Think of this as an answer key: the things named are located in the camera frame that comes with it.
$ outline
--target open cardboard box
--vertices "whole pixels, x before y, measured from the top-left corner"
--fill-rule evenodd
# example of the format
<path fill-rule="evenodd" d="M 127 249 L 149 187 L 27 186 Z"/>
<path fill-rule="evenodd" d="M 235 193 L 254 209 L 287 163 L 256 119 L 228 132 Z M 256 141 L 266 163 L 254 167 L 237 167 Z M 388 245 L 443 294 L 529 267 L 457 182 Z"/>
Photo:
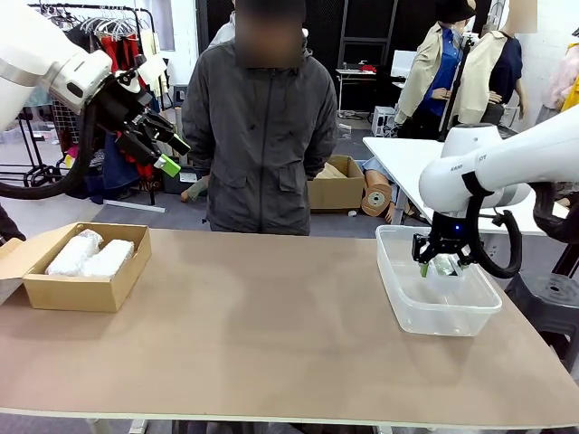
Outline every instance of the open cardboard box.
<path fill-rule="evenodd" d="M 101 248 L 114 239 L 133 241 L 133 257 L 112 278 L 44 274 L 64 245 L 85 229 L 92 229 L 104 239 Z M 36 309 L 118 312 L 150 256 L 147 226 L 74 223 L 20 244 L 11 243 L 8 254 L 0 255 L 0 278 L 22 278 L 30 304 Z"/>
<path fill-rule="evenodd" d="M 350 211 L 360 208 L 365 178 L 351 156 L 331 156 L 327 161 L 347 178 L 314 179 L 308 182 L 312 211 Z"/>

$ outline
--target box flap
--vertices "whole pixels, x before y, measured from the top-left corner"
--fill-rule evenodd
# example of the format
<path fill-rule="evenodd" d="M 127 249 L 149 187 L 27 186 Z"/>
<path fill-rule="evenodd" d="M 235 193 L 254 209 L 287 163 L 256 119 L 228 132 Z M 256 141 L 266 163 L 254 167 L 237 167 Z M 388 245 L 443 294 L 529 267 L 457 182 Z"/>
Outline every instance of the box flap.
<path fill-rule="evenodd" d="M 77 224 L 73 223 L 54 231 L 41 233 L 28 241 L 20 242 L 20 244 L 16 242 L 6 243 L 0 249 L 0 279 L 23 278 L 33 265 Z"/>

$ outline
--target mannequin head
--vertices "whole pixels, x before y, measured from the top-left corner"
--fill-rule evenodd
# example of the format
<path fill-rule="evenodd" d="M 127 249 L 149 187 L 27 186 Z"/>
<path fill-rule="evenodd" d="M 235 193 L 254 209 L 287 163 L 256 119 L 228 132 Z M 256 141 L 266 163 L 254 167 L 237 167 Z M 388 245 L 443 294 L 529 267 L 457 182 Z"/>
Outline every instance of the mannequin head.
<path fill-rule="evenodd" d="M 505 33 L 536 33 L 537 0 L 506 0 L 507 22 L 500 28 Z"/>
<path fill-rule="evenodd" d="M 468 20 L 477 14 L 476 0 L 436 0 L 436 20 L 451 27 L 454 24 L 464 28 Z"/>

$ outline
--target black stool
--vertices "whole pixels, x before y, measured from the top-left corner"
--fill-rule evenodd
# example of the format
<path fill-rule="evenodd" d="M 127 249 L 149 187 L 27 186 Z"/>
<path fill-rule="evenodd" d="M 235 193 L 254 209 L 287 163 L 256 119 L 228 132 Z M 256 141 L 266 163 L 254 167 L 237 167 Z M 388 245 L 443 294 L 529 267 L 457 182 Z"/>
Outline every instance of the black stool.
<path fill-rule="evenodd" d="M 505 293 L 571 372 L 579 354 L 579 284 L 557 274 L 521 272 Z"/>

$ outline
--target black cable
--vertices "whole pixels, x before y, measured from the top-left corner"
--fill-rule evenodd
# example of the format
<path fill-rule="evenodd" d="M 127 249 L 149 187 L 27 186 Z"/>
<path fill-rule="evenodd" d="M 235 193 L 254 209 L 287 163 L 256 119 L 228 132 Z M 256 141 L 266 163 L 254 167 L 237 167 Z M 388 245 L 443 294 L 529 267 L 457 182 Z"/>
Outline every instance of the black cable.
<path fill-rule="evenodd" d="M 517 221 L 509 211 L 501 217 L 501 222 L 507 226 L 508 239 L 510 241 L 510 259 L 508 266 L 502 268 L 497 265 L 484 250 L 479 235 L 479 214 L 483 196 L 473 196 L 469 201 L 467 209 L 467 224 L 469 247 L 471 257 L 480 264 L 487 272 L 496 278 L 513 278 L 520 271 L 523 262 L 523 236 L 518 229 Z"/>
<path fill-rule="evenodd" d="M 79 153 L 69 173 L 61 181 L 42 187 L 18 187 L 0 183 L 0 196 L 10 199 L 38 200 L 67 193 L 84 178 L 92 159 L 92 141 L 97 126 L 97 108 L 92 104 L 84 110 Z"/>

